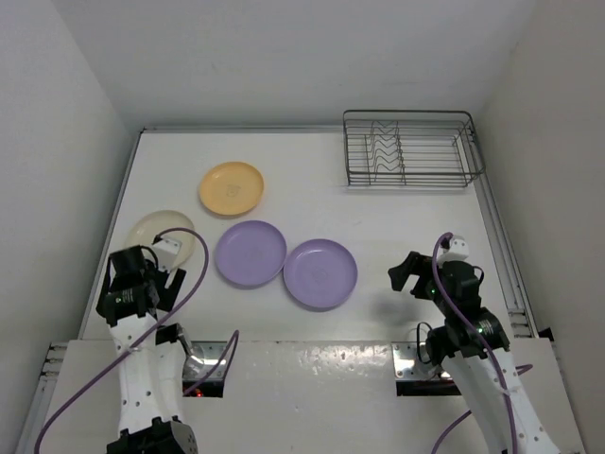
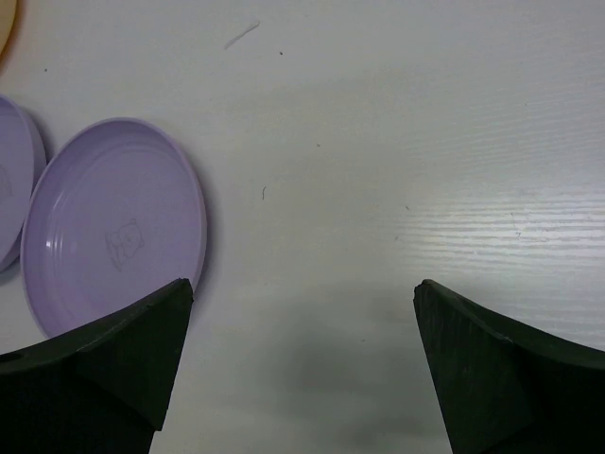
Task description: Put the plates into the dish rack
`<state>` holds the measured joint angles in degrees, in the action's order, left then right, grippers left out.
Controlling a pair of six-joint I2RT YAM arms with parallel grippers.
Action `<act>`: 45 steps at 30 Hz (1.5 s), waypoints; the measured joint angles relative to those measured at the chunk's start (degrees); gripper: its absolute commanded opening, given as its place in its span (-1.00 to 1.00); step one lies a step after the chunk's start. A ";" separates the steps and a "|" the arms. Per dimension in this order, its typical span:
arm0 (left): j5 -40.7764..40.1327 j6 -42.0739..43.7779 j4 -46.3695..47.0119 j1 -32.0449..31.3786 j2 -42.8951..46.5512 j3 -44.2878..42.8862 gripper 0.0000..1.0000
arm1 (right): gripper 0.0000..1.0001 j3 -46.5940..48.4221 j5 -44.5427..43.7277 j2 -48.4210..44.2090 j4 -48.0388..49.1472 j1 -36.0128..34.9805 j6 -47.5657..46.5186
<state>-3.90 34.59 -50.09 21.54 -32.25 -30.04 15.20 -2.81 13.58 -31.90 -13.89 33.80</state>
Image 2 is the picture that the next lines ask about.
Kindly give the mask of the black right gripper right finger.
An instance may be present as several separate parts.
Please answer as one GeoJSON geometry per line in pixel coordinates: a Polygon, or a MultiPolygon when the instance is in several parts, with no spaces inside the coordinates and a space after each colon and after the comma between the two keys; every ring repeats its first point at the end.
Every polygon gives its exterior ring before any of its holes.
{"type": "Polygon", "coordinates": [[[455,453],[601,453],[604,354],[432,281],[413,305],[455,453]]]}

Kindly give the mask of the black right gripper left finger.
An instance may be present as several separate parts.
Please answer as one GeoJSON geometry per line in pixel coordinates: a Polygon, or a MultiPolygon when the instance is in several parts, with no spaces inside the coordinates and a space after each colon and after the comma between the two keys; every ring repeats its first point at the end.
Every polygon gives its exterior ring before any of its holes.
{"type": "Polygon", "coordinates": [[[1,357],[4,453],[147,453],[163,428],[193,305],[177,279],[1,357]]]}

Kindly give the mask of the purple plastic plate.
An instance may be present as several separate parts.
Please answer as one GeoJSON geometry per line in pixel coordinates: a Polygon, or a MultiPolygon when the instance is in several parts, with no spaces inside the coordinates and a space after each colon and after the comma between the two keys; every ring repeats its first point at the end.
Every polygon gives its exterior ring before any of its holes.
{"type": "Polygon", "coordinates": [[[53,338],[175,279],[196,286],[207,230],[199,178],[168,134],[126,117],[85,128],[44,170],[24,224],[37,325],[53,338]]]}
{"type": "Polygon", "coordinates": [[[1,268],[19,256],[30,198],[46,166],[42,137],[31,116],[1,97],[1,268]]]}

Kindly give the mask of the orange plastic plate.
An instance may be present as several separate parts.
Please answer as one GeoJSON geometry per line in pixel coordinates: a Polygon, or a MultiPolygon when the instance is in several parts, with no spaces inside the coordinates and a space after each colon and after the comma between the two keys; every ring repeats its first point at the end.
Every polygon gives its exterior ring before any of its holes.
{"type": "Polygon", "coordinates": [[[4,57],[18,12],[17,0],[0,0],[0,53],[4,57]]]}

